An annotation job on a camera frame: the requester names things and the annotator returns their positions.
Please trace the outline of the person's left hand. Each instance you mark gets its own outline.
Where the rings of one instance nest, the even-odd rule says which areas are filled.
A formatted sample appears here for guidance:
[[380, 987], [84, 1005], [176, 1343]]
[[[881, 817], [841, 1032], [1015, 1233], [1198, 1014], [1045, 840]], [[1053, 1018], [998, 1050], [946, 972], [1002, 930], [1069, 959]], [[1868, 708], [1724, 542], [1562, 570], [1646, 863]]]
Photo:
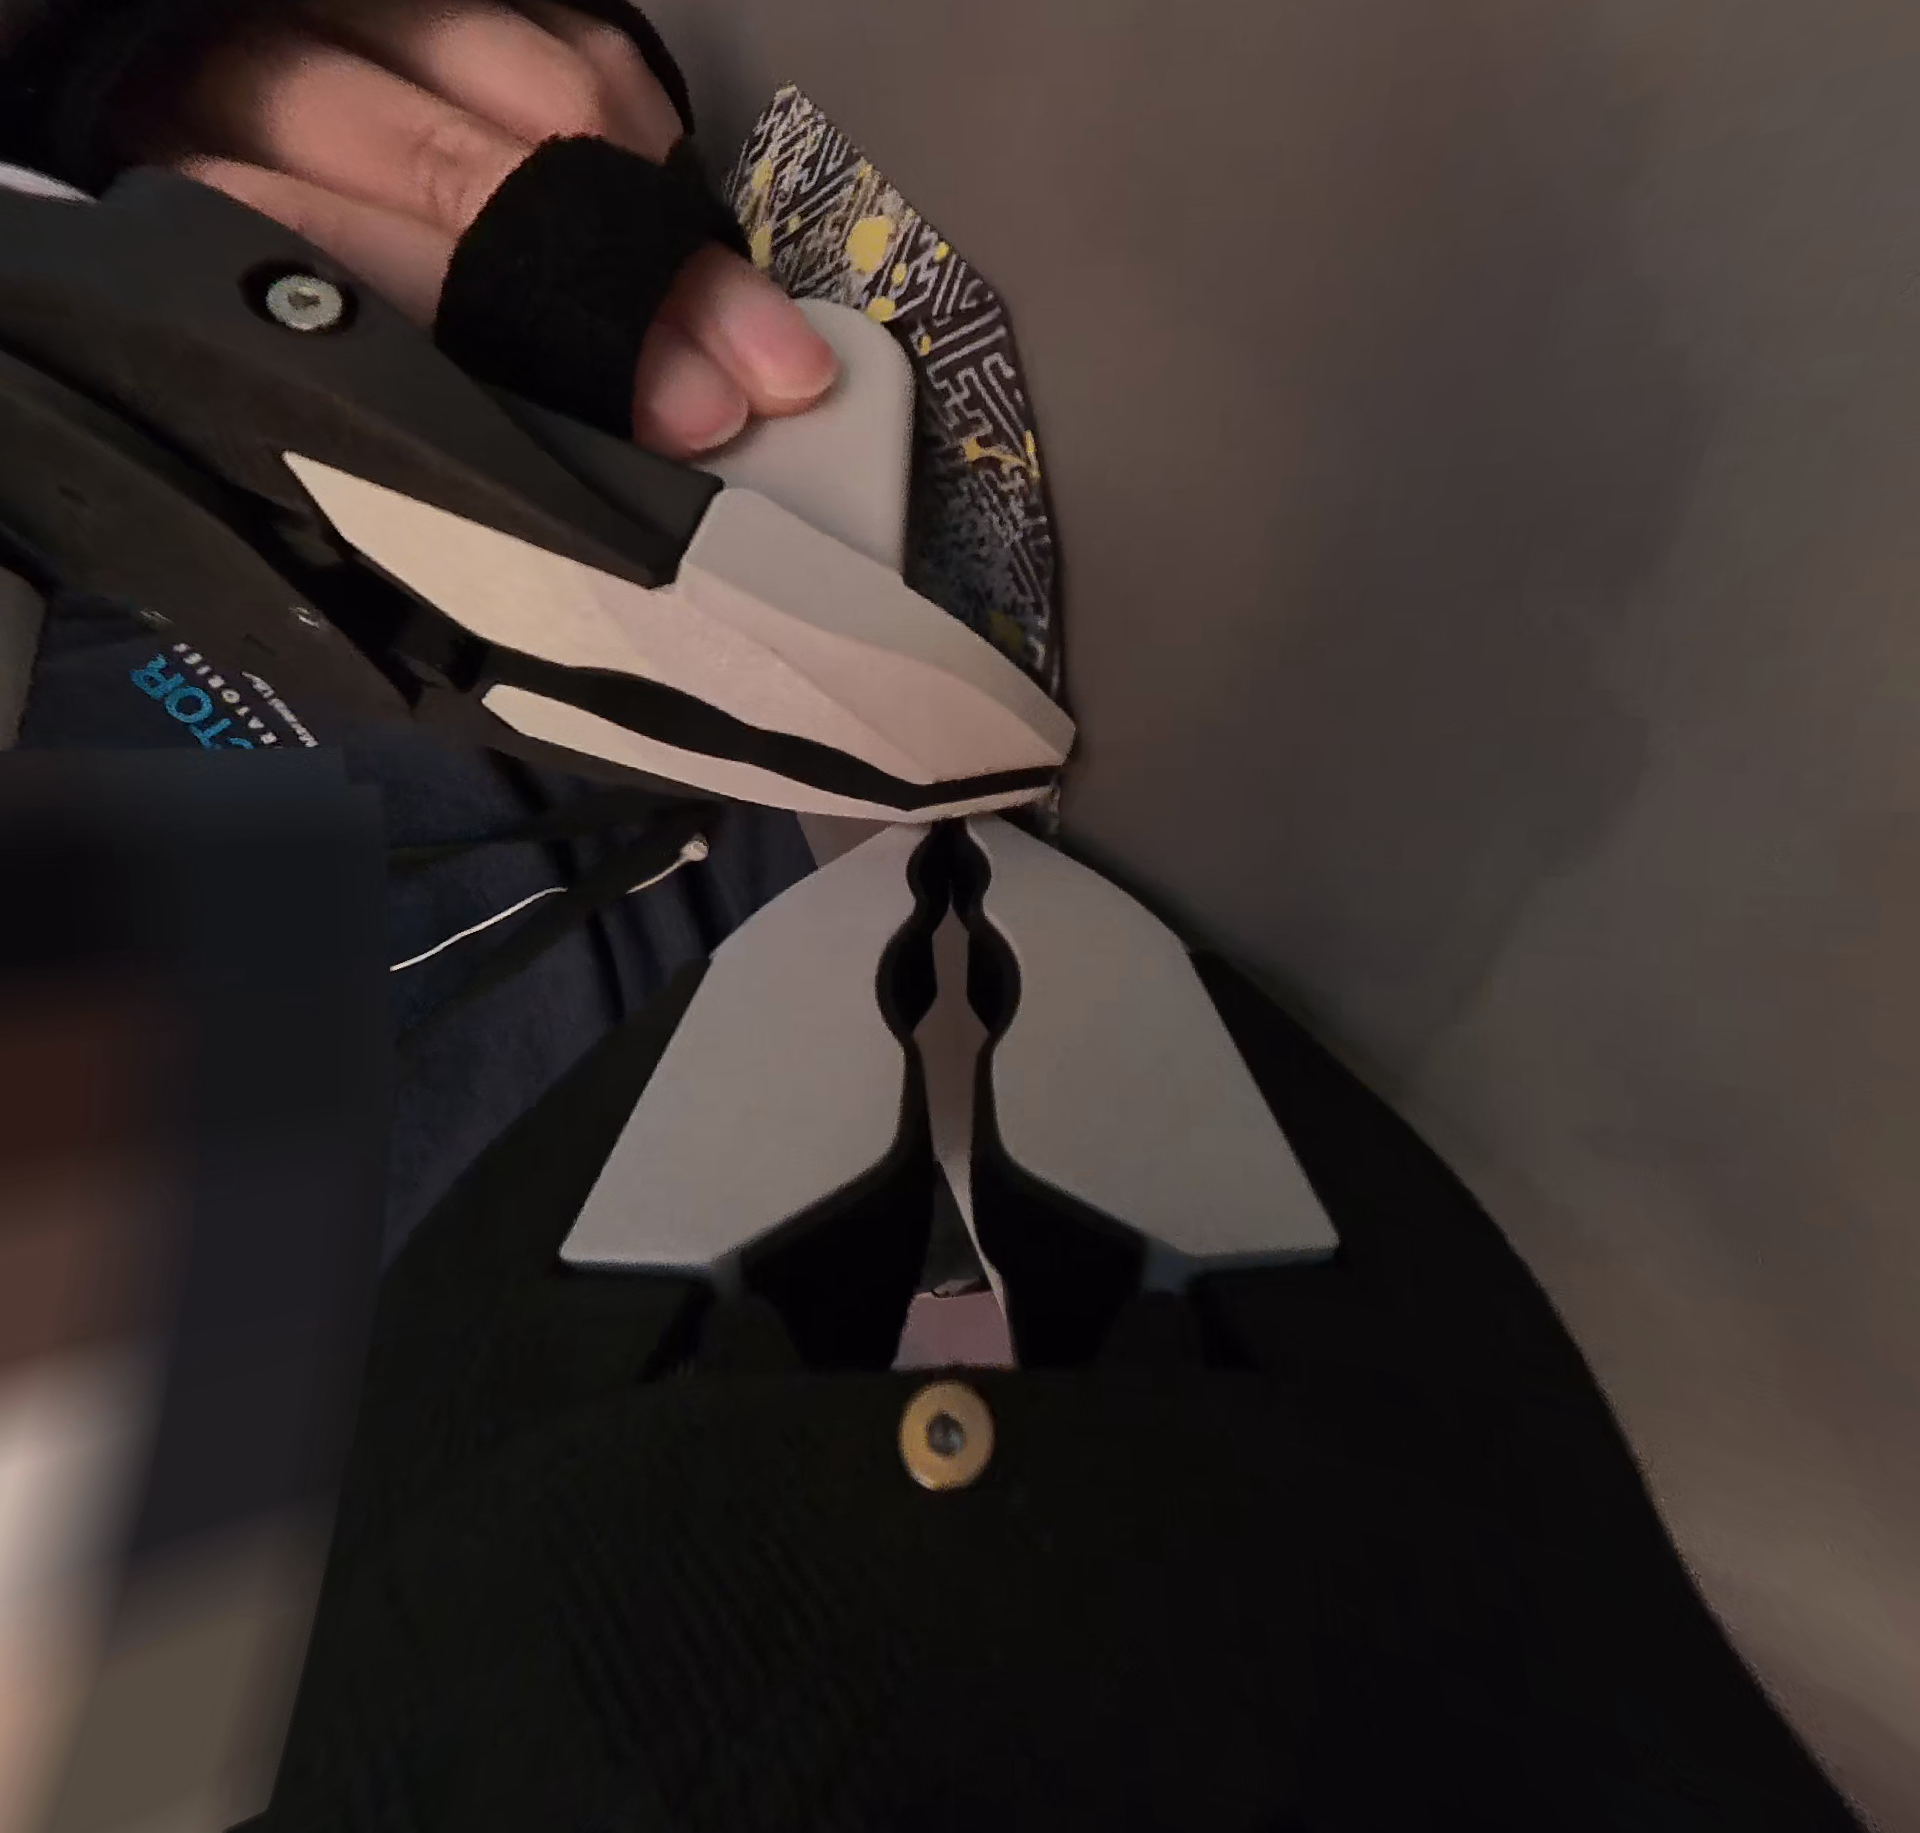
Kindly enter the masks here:
[[[687, 128], [636, 42], [552, 0], [294, 0], [205, 49], [155, 160], [318, 246], [416, 325], [455, 244], [551, 140], [666, 162]], [[834, 347], [756, 266], [687, 260], [636, 353], [633, 428], [699, 458], [799, 413]]]

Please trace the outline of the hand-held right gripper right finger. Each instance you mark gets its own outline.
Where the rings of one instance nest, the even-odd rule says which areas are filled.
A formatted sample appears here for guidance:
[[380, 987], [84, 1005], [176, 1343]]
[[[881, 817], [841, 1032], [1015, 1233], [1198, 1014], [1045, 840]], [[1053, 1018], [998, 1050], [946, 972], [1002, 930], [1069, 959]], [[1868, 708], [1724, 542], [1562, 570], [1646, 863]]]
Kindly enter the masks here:
[[1318, 1264], [1336, 1225], [1179, 935], [998, 817], [966, 826], [1018, 998], [991, 1057], [1011, 1163], [1145, 1250], [1147, 1287]]

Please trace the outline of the dark patterned origami paper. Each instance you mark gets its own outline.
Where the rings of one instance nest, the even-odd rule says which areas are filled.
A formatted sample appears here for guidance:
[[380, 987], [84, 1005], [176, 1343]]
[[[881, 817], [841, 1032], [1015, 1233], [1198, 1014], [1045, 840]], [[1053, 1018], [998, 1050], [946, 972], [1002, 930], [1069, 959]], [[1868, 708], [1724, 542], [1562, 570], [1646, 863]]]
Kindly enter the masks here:
[[897, 572], [1043, 690], [1075, 742], [1066, 561], [1002, 297], [794, 83], [754, 117], [729, 200], [753, 264], [834, 347], [841, 384], [704, 472]]

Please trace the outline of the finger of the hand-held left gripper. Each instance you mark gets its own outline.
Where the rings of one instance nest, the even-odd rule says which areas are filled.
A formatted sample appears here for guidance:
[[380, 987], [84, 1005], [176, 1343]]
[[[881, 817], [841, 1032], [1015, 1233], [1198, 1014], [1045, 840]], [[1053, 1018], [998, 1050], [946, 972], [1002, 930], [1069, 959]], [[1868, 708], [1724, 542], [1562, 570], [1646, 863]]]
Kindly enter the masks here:
[[520, 685], [492, 685], [482, 696], [482, 708], [519, 742], [563, 754], [572, 769], [582, 772], [589, 765], [620, 769], [803, 814], [931, 823], [985, 813], [1043, 811], [1053, 803], [1051, 774], [991, 774], [968, 785], [916, 787], [842, 756], [830, 756], [827, 765], [784, 768], [699, 752]]
[[670, 739], [663, 717], [646, 732], [638, 711], [589, 709], [597, 678], [666, 688], [753, 736], [815, 742], [911, 785], [1053, 775], [1074, 748], [1061, 709], [993, 645], [753, 492], [722, 489], [676, 579], [646, 590], [323, 461], [288, 453], [284, 465], [387, 579], [491, 647], [562, 671], [520, 688], [641, 736], [722, 754], [719, 742]]

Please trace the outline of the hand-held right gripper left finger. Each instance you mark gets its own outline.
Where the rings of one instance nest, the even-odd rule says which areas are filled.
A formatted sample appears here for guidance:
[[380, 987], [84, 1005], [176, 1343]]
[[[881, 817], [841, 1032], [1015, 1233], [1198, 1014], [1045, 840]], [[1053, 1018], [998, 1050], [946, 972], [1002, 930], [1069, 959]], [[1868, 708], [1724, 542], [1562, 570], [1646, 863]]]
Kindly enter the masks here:
[[581, 1270], [740, 1275], [890, 1153], [907, 1053], [878, 968], [921, 828], [816, 868], [711, 956], [563, 1242]]

